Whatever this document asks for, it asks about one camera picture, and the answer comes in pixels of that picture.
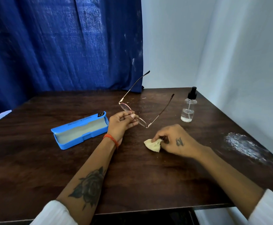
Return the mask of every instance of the hand tattoo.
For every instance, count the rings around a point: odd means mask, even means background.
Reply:
[[[176,145],[177,146],[183,146],[183,143],[182,143],[182,140],[181,140],[181,137],[179,139],[176,139]]]
[[[85,178],[80,178],[81,181],[68,197],[81,198],[85,202],[82,210],[85,208],[86,203],[90,203],[91,207],[98,203],[101,187],[103,184],[103,167],[89,173]]]

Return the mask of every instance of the bottle cap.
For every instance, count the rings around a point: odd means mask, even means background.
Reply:
[[[195,100],[197,97],[196,90],[197,90],[197,87],[192,87],[192,90],[189,92],[187,98],[191,100]]]

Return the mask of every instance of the curtain fold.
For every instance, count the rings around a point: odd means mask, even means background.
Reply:
[[[0,113],[41,91],[128,90],[142,74],[141,0],[0,0]]]

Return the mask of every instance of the dark brown table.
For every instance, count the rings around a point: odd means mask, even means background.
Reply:
[[[107,171],[96,214],[165,208],[212,208],[232,202],[196,161],[163,150],[148,150],[143,141],[162,127],[180,124],[201,144],[210,146],[225,161],[262,188],[273,190],[273,155],[198,93],[192,122],[180,120],[190,88],[145,89],[130,93],[125,102],[145,121],[148,129],[129,129]],[[110,117],[124,91],[45,92],[0,120],[0,221],[33,219],[55,199],[90,156],[103,135],[61,150],[51,128],[106,111]],[[234,150],[225,142],[230,132],[244,134],[261,147],[268,162]]]

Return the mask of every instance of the hand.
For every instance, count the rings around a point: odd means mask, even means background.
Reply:
[[[109,118],[107,134],[111,135],[119,145],[122,143],[124,132],[138,124],[135,120],[134,111],[132,113],[133,114],[130,115],[127,112],[122,111]]]
[[[205,146],[199,144],[180,125],[175,124],[159,130],[151,140],[155,142],[158,138],[166,136],[169,143],[161,142],[161,147],[169,153],[176,155],[198,158]]]

